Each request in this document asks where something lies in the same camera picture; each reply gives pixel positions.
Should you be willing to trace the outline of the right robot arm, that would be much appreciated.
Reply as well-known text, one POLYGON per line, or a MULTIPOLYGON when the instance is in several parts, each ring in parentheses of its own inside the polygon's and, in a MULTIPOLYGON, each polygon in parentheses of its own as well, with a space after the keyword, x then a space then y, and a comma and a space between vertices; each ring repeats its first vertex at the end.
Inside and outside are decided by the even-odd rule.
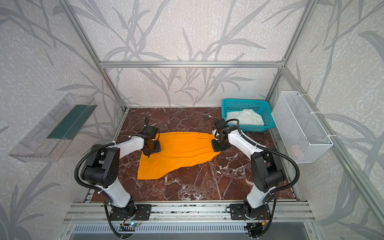
POLYGON ((236 147, 251 162, 253 187, 244 200, 244 209, 253 211, 267 204, 275 197, 273 190, 280 185, 285 176, 282 170, 281 159, 250 139, 238 126, 229 126, 224 119, 215 122, 213 130, 215 139, 212 147, 215 152, 222 152, 236 147))

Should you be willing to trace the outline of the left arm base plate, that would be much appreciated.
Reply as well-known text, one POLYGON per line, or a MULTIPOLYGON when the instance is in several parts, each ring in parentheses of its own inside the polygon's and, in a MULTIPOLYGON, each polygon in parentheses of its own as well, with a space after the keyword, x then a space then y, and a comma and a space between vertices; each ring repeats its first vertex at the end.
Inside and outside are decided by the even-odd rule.
POLYGON ((127 209, 120 209, 112 207, 110 213, 111 221, 148 221, 151 215, 151 204, 138 204, 135 207, 127 209))

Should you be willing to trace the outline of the white garment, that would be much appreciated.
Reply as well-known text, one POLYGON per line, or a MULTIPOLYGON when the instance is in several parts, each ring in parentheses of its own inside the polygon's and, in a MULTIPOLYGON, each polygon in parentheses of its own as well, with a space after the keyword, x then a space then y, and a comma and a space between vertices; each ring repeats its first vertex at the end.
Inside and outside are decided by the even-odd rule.
POLYGON ((263 126, 264 121, 261 115, 254 110, 245 109, 239 112, 228 112, 225 120, 237 119, 240 125, 263 126))

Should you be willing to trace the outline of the orange drawstring shorts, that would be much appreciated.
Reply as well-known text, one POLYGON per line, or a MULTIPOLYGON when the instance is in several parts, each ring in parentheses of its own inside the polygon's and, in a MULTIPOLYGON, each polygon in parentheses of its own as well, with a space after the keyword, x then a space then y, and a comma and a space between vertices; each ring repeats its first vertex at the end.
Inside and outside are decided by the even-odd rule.
POLYGON ((157 180, 179 168, 211 161, 220 154, 212 147, 214 135, 199 132, 170 132, 160 135, 161 151, 150 157, 142 155, 138 180, 157 180))

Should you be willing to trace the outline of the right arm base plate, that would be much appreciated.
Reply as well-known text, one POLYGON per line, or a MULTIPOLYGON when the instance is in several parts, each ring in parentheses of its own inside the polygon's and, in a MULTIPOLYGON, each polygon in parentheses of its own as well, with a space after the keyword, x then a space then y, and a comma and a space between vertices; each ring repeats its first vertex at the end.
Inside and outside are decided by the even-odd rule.
POLYGON ((268 205, 262 205, 253 209, 246 204, 230 204, 229 207, 226 207, 226 212, 231 215, 231 220, 258 220, 266 222, 271 218, 271 211, 268 205))

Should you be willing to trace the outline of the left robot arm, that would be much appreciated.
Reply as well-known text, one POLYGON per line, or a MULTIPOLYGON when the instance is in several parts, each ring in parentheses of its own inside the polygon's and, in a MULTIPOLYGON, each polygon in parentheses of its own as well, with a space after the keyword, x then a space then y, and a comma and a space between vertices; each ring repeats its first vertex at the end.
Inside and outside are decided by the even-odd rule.
POLYGON ((147 157, 159 153, 158 133, 158 128, 145 125, 141 132, 127 140, 94 145, 75 168, 76 182, 103 194, 115 209, 133 215, 136 212, 134 200, 118 179, 119 161, 135 151, 147 157))

